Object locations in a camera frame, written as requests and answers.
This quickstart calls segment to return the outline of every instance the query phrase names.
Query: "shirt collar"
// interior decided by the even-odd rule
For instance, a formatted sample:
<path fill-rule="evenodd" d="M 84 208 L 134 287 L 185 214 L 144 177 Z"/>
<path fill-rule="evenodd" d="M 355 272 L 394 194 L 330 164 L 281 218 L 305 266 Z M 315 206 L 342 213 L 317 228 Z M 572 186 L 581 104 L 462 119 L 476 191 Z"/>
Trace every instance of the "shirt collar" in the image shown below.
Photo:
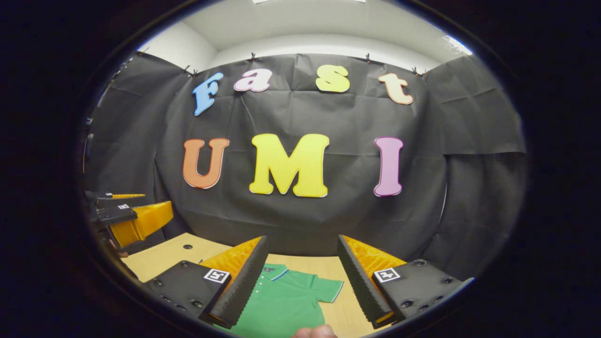
<path fill-rule="evenodd" d="M 261 276 L 274 281 L 282 277 L 286 272 L 288 272 L 288 268 L 283 264 L 265 264 L 261 271 Z"/>

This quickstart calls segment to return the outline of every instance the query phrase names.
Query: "shirt sleeve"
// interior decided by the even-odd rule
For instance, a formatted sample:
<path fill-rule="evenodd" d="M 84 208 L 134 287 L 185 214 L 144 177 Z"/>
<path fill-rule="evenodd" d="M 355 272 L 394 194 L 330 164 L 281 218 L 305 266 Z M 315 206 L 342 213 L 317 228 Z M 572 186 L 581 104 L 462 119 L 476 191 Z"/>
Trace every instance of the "shirt sleeve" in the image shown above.
<path fill-rule="evenodd" d="M 340 290 L 342 290 L 344 281 L 319 278 L 313 275 L 311 281 L 311 292 L 318 301 L 334 303 Z"/>

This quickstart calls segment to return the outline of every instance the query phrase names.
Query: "wooden table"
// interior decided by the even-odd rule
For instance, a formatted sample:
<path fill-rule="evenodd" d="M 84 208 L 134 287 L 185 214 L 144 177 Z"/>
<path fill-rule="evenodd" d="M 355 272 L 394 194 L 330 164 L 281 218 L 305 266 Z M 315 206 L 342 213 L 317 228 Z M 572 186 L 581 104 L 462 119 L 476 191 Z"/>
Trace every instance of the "wooden table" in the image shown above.
<path fill-rule="evenodd" d="M 191 245 L 192 248 L 185 249 L 185 245 Z M 145 282 L 182 260 L 198 263 L 201 259 L 208 259 L 229 248 L 185 233 L 122 260 L 138 275 L 140 281 Z M 384 328 L 374 330 L 365 318 L 338 257 L 269 254 L 266 263 L 285 264 L 290 270 L 317 274 L 321 278 L 344 280 L 344 286 L 334 303 L 320 303 L 326 323 L 334 329 L 338 338 L 362 337 Z"/>

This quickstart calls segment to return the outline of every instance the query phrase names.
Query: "white ceiling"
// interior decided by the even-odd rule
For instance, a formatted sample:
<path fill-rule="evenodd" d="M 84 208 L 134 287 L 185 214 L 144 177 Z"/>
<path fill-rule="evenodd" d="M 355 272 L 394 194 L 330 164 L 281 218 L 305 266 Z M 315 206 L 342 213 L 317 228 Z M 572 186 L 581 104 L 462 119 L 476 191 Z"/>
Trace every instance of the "white ceiling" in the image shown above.
<path fill-rule="evenodd" d="M 387 0 L 222 0 L 184 23 L 217 51 L 282 35 L 339 34 L 391 43 L 441 63 L 458 57 L 444 32 Z"/>

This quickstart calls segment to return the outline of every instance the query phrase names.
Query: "white wall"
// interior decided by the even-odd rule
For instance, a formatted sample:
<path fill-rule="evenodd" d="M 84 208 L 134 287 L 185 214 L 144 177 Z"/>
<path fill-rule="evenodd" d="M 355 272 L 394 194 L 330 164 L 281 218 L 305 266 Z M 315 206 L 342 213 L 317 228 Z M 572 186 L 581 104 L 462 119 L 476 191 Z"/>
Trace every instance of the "white wall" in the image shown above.
<path fill-rule="evenodd" d="M 219 51 L 209 62 L 207 68 L 250 59 L 251 52 L 254 52 L 257 58 L 296 53 L 338 54 L 365 58 L 365 54 L 369 53 L 371 60 L 409 70 L 417 67 L 417 71 L 420 73 L 424 69 L 430 70 L 441 64 L 409 49 L 369 38 L 334 34 L 302 34 L 254 40 Z"/>
<path fill-rule="evenodd" d="M 209 62 L 217 54 L 217 50 L 204 37 L 198 34 L 183 22 L 162 31 L 146 43 L 139 51 L 148 50 L 146 53 L 167 60 L 181 68 L 190 65 L 188 71 L 193 69 L 205 70 Z"/>

